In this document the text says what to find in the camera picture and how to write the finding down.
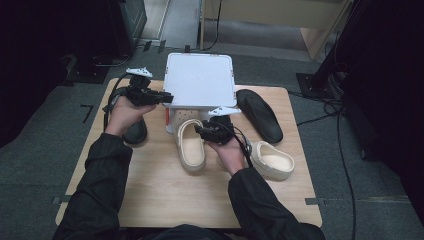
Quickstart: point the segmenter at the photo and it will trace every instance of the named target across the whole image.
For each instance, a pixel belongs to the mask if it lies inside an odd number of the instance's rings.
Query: shoe insole
[[[198,165],[203,161],[203,143],[194,129],[195,124],[187,125],[182,136],[182,150],[188,164]]]
[[[280,141],[282,136],[281,128],[272,110],[258,98],[247,97],[247,100],[255,113],[256,121],[259,125],[257,127],[262,131],[262,134],[268,138],[267,140],[272,139],[272,143]]]
[[[280,171],[291,171],[293,169],[293,162],[290,158],[284,155],[262,155],[261,159],[268,166]]]

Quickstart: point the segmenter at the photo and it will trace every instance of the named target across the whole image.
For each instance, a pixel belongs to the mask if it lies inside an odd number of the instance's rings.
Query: black jacket sleeve
[[[86,171],[53,239],[114,239],[125,194],[132,149],[103,133],[93,143]]]
[[[234,174],[228,194],[248,239],[325,239],[318,227],[299,223],[254,168]]]

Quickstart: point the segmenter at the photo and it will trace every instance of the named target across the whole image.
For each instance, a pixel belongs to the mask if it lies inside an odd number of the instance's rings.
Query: beige shoe
[[[275,180],[287,179],[294,170],[294,160],[290,155],[264,141],[252,144],[252,158],[253,166],[262,176]]]
[[[197,110],[176,110],[172,117],[172,128],[177,143],[181,165],[189,172],[196,172],[206,165],[203,140],[194,126],[203,127]]]

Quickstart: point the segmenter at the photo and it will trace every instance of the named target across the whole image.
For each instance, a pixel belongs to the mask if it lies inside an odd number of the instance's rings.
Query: white box
[[[166,64],[164,91],[167,108],[212,109],[237,104],[233,64],[227,55],[171,53]]]

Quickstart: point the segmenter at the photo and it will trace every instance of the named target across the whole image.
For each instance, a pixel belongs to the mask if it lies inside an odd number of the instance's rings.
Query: table
[[[66,195],[75,192],[83,173],[84,162],[91,144],[103,131],[103,111],[116,83],[112,79],[97,111],[93,126],[69,183]],[[121,86],[128,85],[128,79]],[[163,81],[152,81],[151,89],[161,91]],[[293,174],[283,182],[267,181],[280,202],[301,222],[321,226],[318,205],[307,205],[306,198],[315,198],[311,177],[296,127],[287,91],[277,87],[236,85],[262,95],[273,108],[284,132],[276,148],[290,154],[296,163]],[[144,116],[148,137],[134,148],[129,169],[125,198],[119,213],[122,227],[174,227],[193,224],[207,228],[240,228],[227,194],[230,175],[217,162],[217,154],[205,146],[206,167],[196,175],[182,168],[172,135],[165,130],[165,108],[159,105]],[[244,114],[231,115],[233,124],[251,141],[260,137]],[[56,217],[59,224],[67,203],[62,203]]]
[[[205,19],[217,19],[219,2],[202,0],[200,49]],[[309,56],[316,59],[350,4],[351,0],[225,0],[220,19],[299,27]]]

